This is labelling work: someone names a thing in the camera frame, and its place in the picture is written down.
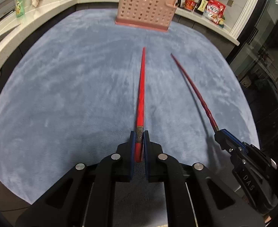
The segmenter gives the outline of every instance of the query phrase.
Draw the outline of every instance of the kitchen counter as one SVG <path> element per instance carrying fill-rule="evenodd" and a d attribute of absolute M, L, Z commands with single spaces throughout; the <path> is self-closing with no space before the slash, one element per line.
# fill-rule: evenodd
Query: kitchen counter
<path fill-rule="evenodd" d="M 65 9 L 78 3 L 95 3 L 95 2 L 113 2 L 118 3 L 119 0 L 49 0 L 50 2 L 41 3 L 36 9 L 26 12 L 25 16 L 16 18 L 13 13 L 0 22 L 0 35 L 6 31 L 16 27 L 0 42 L 0 68 L 5 63 L 12 52 L 37 28 L 47 22 L 49 19 L 64 11 Z M 220 34 L 235 45 L 239 45 L 236 38 L 232 37 L 228 31 L 220 28 L 211 21 L 200 15 L 189 12 L 185 9 L 177 8 L 176 14 L 197 22 L 216 33 Z"/>

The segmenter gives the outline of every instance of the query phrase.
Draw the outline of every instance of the light switch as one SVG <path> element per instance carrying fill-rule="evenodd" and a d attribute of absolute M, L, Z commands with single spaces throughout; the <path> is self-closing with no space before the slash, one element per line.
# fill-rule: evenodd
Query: light switch
<path fill-rule="evenodd" d="M 233 3 L 234 3 L 234 0 L 228 0 L 227 6 L 232 7 L 232 6 L 233 6 Z"/>

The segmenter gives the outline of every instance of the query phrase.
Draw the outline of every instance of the food packaging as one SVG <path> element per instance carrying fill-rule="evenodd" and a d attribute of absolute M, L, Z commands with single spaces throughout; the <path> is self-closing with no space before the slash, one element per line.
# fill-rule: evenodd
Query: food packaging
<path fill-rule="evenodd" d="M 193 11 L 196 5 L 197 3 L 192 0 L 185 0 L 183 8 L 189 11 Z"/>
<path fill-rule="evenodd" d="M 219 24 L 223 16 L 225 5 L 217 0 L 209 0 L 203 16 L 212 22 Z"/>

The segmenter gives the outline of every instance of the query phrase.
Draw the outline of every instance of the snack bag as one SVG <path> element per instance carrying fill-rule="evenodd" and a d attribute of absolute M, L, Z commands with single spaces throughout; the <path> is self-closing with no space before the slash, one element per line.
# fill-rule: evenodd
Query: snack bag
<path fill-rule="evenodd" d="M 219 24 L 220 19 L 223 16 L 225 5 L 217 0 L 209 0 L 203 16 L 211 20 L 212 22 Z"/>

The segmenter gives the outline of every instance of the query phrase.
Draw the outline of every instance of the soy sauce bottle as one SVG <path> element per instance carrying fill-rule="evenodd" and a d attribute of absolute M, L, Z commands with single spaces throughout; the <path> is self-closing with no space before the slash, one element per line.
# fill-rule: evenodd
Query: soy sauce bottle
<path fill-rule="evenodd" d="M 194 11 L 202 15 L 204 13 L 207 4 L 208 4 L 208 0 L 199 0 Z"/>

